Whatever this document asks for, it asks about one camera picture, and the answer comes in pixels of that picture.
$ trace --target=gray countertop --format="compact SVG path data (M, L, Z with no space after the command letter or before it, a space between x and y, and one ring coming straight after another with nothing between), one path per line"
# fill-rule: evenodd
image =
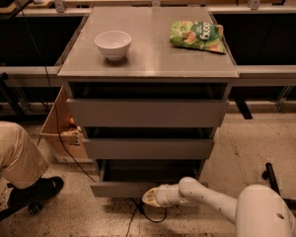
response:
M173 47L172 21L212 22L201 7L95 7L58 76L75 78L237 78L229 54ZM132 37L121 62L101 56L95 37L119 30Z

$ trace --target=gray cabinet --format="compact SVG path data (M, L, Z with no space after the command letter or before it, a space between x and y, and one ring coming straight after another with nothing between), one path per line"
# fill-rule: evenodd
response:
M141 198L156 184L199 178L210 157L238 74L228 54L170 45L182 17L211 21L203 8L95 8L58 74L100 175L96 197ZM94 38L117 27L132 44L110 63Z

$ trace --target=person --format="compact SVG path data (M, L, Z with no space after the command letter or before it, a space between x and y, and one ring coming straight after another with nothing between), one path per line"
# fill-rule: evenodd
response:
M10 208L47 200L60 192L60 177L42 177L47 168L48 163L28 133L17 123L0 121L0 177L13 187L8 199Z

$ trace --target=green chip bag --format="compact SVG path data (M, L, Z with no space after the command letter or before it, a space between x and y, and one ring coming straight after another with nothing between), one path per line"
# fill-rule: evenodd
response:
M174 46L225 53L221 39L221 25L207 22L174 21L171 26L170 43Z

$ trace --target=floor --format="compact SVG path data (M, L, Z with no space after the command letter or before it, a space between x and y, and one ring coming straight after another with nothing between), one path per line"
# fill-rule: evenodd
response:
M25 123L24 128L37 142L41 123ZM235 236L235 225L206 204L170 207L161 223L149 221L138 211L132 218L136 209L132 200L94 197L90 189L93 181L74 163L58 163L44 140L38 147L50 162L45 176L60 176L65 186L39 214L30 215L22 209L1 221L0 236ZM229 112L217 130L200 181L209 189L237 198L248 185L268 186L261 177L266 162L273 165L282 196L296 198L296 113L258 109L253 119L244 119ZM98 179L92 164L82 167ZM6 181L0 179L0 210L6 206L9 192ZM153 220L165 215L163 208L145 205L144 209Z

